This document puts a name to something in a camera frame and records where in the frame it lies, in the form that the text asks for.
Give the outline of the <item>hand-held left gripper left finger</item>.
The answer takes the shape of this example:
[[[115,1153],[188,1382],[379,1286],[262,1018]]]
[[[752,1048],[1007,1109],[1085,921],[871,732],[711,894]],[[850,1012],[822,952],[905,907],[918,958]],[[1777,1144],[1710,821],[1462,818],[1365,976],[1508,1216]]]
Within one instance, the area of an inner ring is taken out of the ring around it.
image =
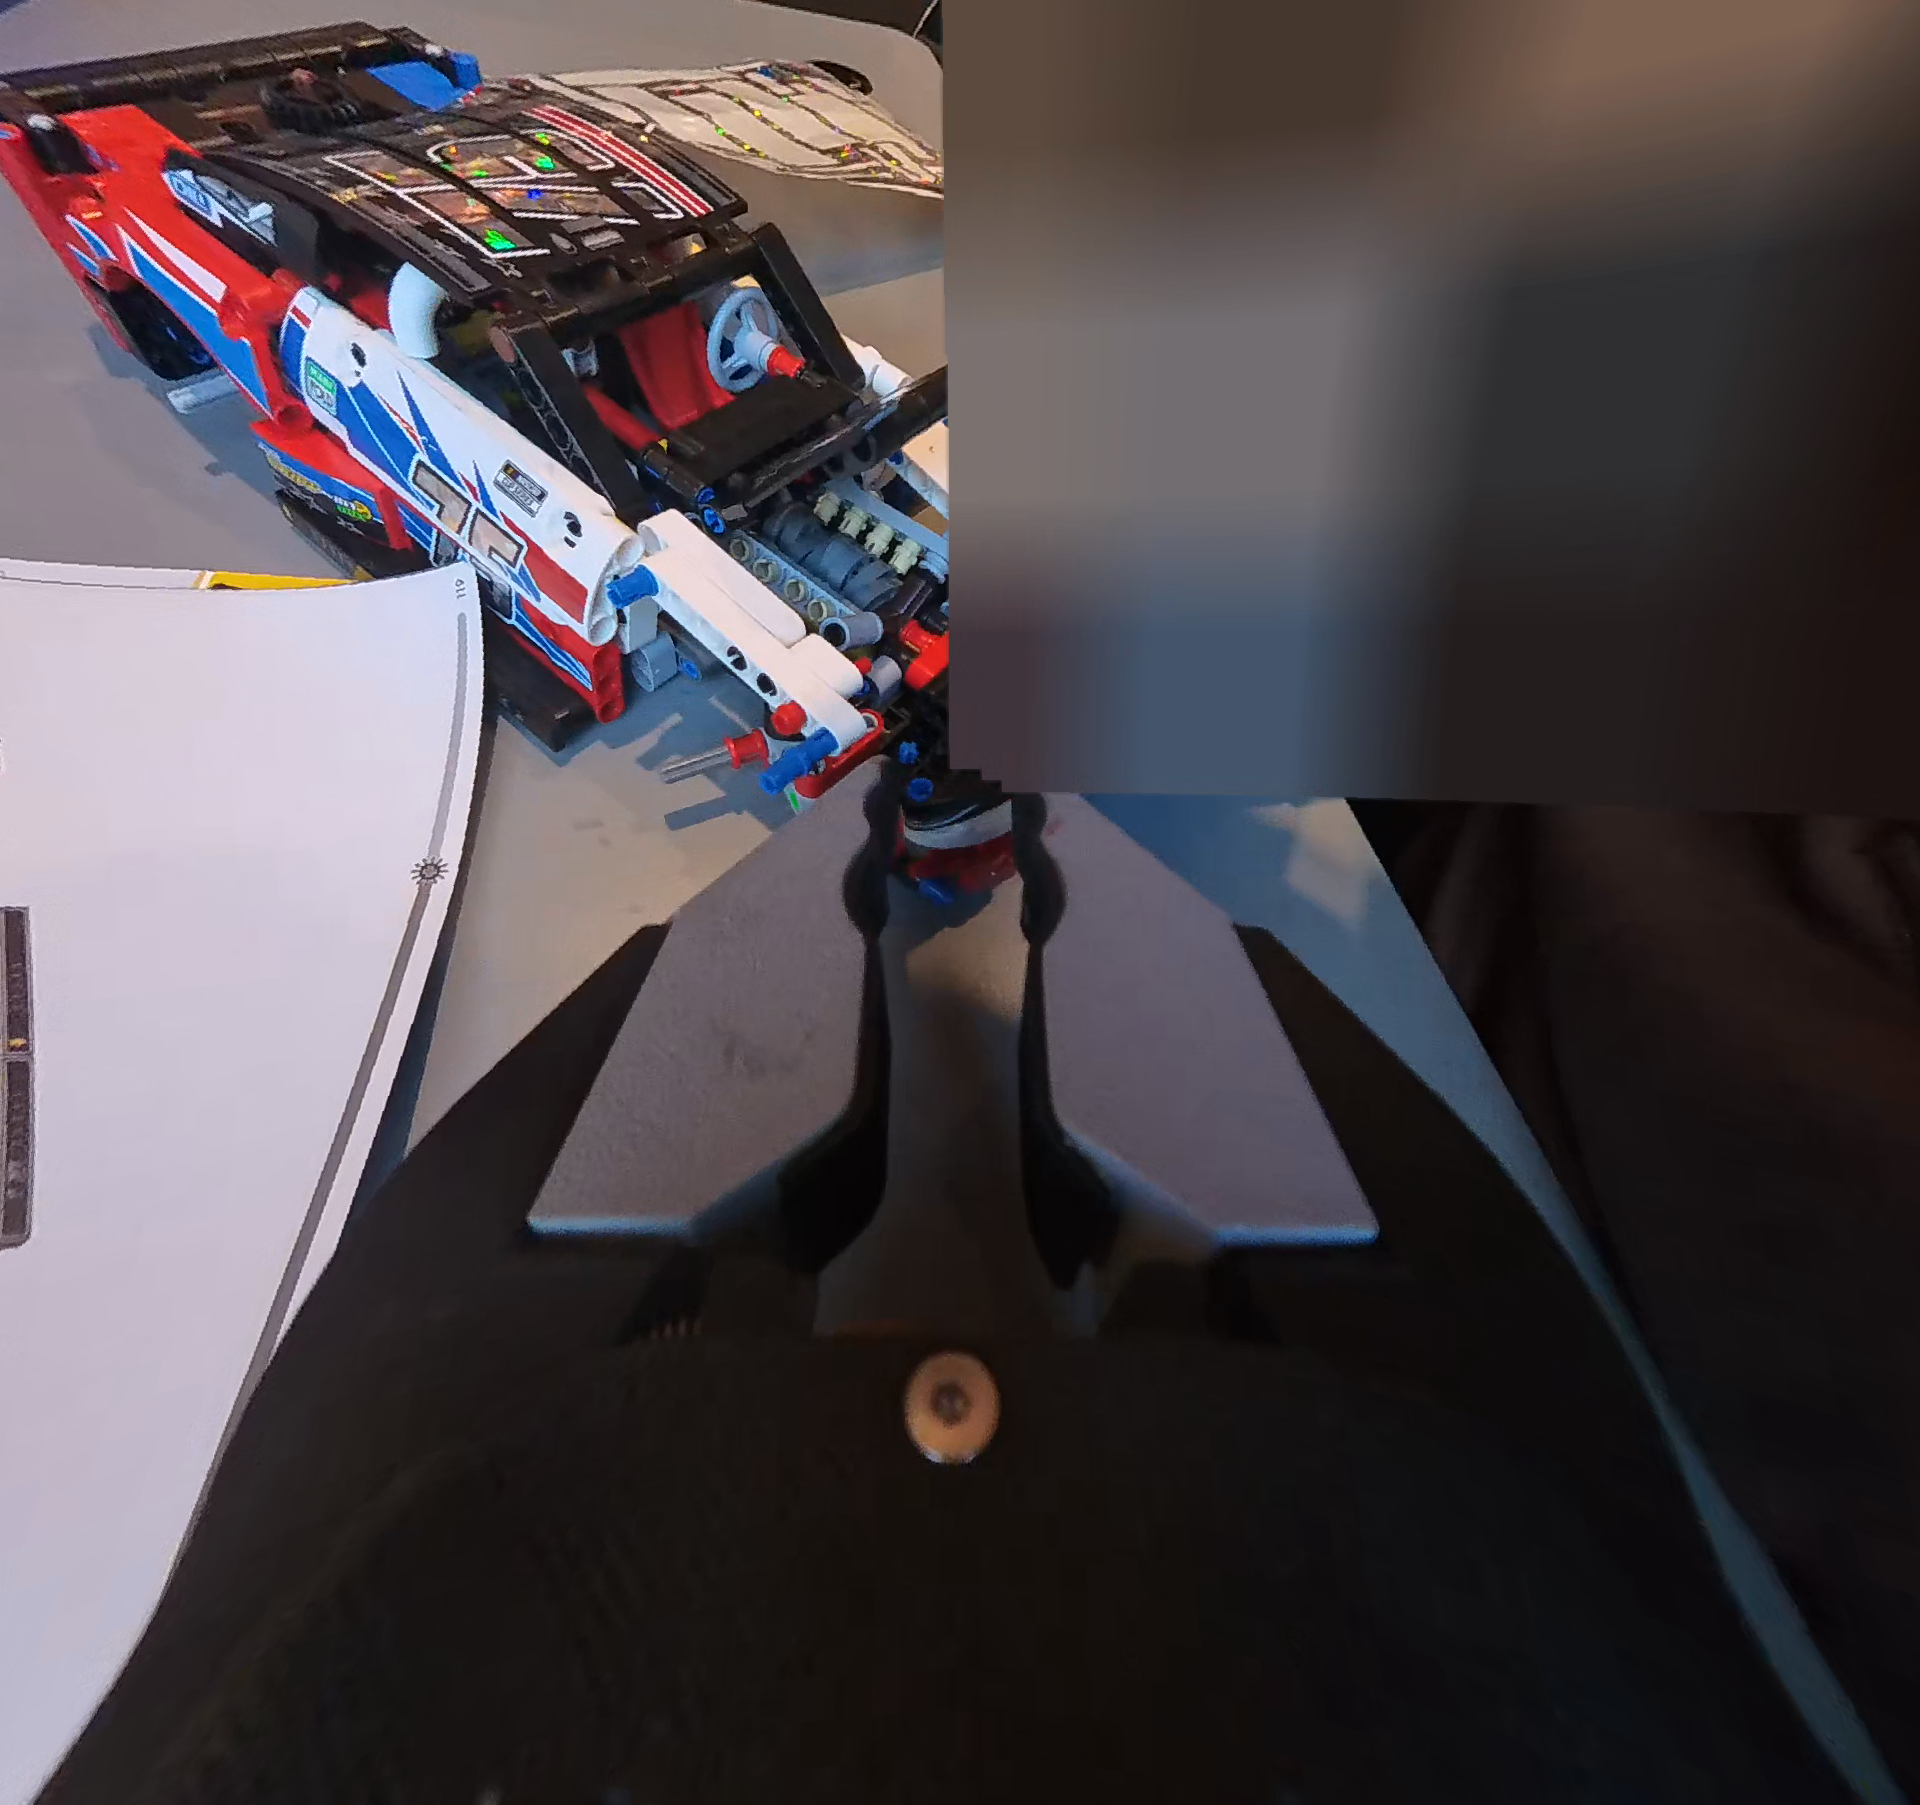
[[[538,1238],[744,1245],[815,1272],[865,1229],[890,819],[862,766],[684,905],[532,1204]]]

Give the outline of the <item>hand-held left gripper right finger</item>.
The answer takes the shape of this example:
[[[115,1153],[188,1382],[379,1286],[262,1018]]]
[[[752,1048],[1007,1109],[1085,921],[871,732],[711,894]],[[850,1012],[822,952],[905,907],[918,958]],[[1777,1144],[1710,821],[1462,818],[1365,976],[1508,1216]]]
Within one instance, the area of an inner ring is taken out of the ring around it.
[[[1021,1192],[1058,1289],[1378,1242],[1230,916],[1075,792],[1017,801]]]

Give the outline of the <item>white instruction booklet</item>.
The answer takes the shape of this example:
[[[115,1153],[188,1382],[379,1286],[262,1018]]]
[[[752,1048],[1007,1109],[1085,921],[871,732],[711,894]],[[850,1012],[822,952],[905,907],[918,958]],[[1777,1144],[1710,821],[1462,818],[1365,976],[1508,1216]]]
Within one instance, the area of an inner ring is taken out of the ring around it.
[[[331,1257],[462,866],[464,570],[3,561],[2,1797],[122,1670]]]

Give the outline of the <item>red white blue brick race car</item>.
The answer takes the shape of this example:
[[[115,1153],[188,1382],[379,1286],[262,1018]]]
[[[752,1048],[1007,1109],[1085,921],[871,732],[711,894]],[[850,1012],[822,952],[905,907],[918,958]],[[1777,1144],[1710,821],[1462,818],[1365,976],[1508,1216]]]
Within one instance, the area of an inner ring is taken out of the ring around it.
[[[473,570],[547,747],[718,671],[755,723],[668,778],[805,808],[889,759],[901,880],[1013,880],[950,752],[947,367],[849,336],[733,160],[536,74],[364,20],[17,69],[3,177],[122,350],[245,400],[292,520]]]

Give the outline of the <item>grey desk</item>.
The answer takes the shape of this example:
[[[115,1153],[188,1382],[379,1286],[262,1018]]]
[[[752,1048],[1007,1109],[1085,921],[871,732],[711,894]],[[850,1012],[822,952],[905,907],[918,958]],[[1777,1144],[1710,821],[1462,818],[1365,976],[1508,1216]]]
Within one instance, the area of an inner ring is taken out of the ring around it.
[[[865,73],[919,138],[942,134],[942,76],[903,34],[744,0],[6,0],[3,66],[67,64],[226,41],[340,18],[418,29],[486,71],[733,64],[755,54]],[[3,552],[172,568],[314,570],[272,510],[234,402],[176,417],[100,330],[3,191]],[[426,1130],[536,1018],[642,921],[765,837],[737,795],[683,818],[689,792],[641,763],[644,719],[565,760],[515,732],[493,757],[449,940],[433,1042],[413,1058],[402,1137]],[[1744,1615],[1848,1781],[1896,1800],[1857,1711],[1821,1660],[1754,1533],[1711,1479],[1652,1356],[1554,1184],[1465,1010],[1343,803],[1251,808],[1178,798],[1173,866],[1267,927],[1408,1063],[1500,1161],[1570,1252],[1676,1440],[1683,1479]]]

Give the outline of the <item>person's brown shirt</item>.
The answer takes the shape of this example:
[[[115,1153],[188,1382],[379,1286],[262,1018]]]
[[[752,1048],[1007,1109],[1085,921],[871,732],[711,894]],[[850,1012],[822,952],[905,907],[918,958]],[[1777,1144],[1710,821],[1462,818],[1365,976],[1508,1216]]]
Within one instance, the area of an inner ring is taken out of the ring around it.
[[[1354,812],[1916,1798],[1916,818]]]

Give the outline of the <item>holographic sticker sheet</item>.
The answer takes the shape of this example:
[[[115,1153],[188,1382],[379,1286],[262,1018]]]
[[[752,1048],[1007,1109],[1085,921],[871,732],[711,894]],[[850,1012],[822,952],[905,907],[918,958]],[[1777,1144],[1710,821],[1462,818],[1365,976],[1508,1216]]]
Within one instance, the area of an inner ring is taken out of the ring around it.
[[[755,61],[701,69],[536,74],[527,90],[567,113],[633,127],[698,158],[786,177],[942,199],[941,154],[828,64]]]

